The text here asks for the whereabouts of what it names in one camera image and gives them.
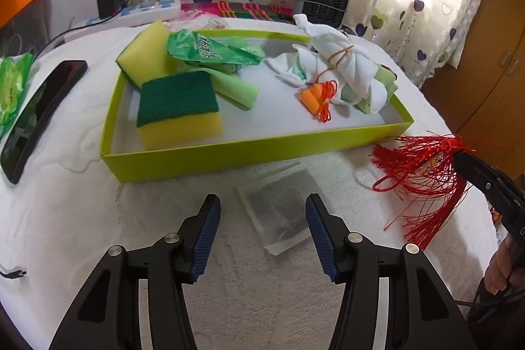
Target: black phone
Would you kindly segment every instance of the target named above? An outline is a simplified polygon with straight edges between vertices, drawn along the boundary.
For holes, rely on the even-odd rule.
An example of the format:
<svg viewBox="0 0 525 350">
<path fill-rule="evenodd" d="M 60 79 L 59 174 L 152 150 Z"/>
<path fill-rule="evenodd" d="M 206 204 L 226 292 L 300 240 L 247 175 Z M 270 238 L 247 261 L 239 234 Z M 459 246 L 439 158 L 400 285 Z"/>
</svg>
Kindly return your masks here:
<svg viewBox="0 0 525 350">
<path fill-rule="evenodd" d="M 27 159 L 49 119 L 87 69 L 88 63 L 85 61 L 62 61 L 27 103 L 0 154 L 0 165 L 11 183 L 19 182 Z"/>
</svg>

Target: cabinet door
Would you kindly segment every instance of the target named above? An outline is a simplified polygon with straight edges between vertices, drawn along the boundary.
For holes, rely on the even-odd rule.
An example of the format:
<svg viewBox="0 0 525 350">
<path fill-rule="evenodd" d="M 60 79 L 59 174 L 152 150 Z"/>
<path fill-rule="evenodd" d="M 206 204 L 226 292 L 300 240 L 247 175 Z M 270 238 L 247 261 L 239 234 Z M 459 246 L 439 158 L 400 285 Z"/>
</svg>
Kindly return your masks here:
<svg viewBox="0 0 525 350">
<path fill-rule="evenodd" d="M 492 93 L 459 135 L 515 180 L 525 170 L 525 37 Z"/>
<path fill-rule="evenodd" d="M 489 96 L 520 44 L 525 0 L 482 0 L 458 70 L 445 65 L 422 92 L 452 132 L 466 124 Z"/>
</svg>

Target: metal screw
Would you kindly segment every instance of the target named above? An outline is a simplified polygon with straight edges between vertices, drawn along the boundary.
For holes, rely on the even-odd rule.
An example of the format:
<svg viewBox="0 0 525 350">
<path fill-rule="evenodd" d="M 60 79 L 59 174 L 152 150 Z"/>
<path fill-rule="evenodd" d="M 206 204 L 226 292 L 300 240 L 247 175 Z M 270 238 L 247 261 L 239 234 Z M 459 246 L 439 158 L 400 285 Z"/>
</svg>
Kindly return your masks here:
<svg viewBox="0 0 525 350">
<path fill-rule="evenodd" d="M 116 257 L 122 252 L 122 247 L 119 245 L 115 245 L 114 247 L 111 247 L 108 249 L 108 254 L 110 257 Z"/>
<path fill-rule="evenodd" d="M 177 243 L 180 239 L 180 236 L 177 233 L 170 233 L 164 237 L 166 243 Z"/>
<path fill-rule="evenodd" d="M 350 233 L 348 235 L 348 240 L 352 243 L 359 243 L 363 241 L 363 236 L 361 236 L 359 233 Z"/>
<path fill-rule="evenodd" d="M 409 243 L 405 248 L 406 252 L 409 252 L 410 254 L 417 254 L 419 252 L 419 247 L 414 243 Z"/>
</svg>

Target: ribbed blue rubber pad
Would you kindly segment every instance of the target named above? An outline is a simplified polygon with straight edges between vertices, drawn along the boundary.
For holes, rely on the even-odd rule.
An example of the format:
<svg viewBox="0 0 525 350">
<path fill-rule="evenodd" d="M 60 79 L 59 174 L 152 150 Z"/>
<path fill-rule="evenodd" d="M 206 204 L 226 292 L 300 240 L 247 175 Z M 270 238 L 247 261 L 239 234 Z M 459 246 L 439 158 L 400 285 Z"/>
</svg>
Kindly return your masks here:
<svg viewBox="0 0 525 350">
<path fill-rule="evenodd" d="M 330 277 L 332 282 L 335 282 L 339 278 L 339 271 L 335 263 L 335 248 L 321 219 L 321 215 L 310 197 L 306 199 L 305 210 L 306 222 L 310 228 L 323 271 Z"/>
<path fill-rule="evenodd" d="M 212 250 L 213 241 L 217 228 L 219 227 L 219 221 L 221 216 L 221 206 L 216 203 L 208 213 L 206 220 L 200 230 L 199 237 L 195 241 L 193 247 L 193 261 L 192 268 L 190 269 L 190 276 L 196 282 L 201 274 L 206 269 L 208 263 L 209 253 Z"/>
</svg>

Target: green plastic bag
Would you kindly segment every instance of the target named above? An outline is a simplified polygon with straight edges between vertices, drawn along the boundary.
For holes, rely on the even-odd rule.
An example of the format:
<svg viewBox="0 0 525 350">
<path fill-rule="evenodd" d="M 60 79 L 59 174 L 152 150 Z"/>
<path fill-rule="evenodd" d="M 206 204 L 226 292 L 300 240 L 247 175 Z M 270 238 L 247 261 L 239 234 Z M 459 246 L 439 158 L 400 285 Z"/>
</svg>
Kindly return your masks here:
<svg viewBox="0 0 525 350">
<path fill-rule="evenodd" d="M 264 58 L 260 47 L 251 47 L 241 37 L 232 37 L 220 43 L 187 29 L 170 36 L 167 53 L 187 64 L 227 74 L 246 66 L 257 66 Z"/>
<path fill-rule="evenodd" d="M 0 63 L 0 138 L 16 120 L 33 60 L 33 55 L 26 53 L 6 57 Z"/>
</svg>

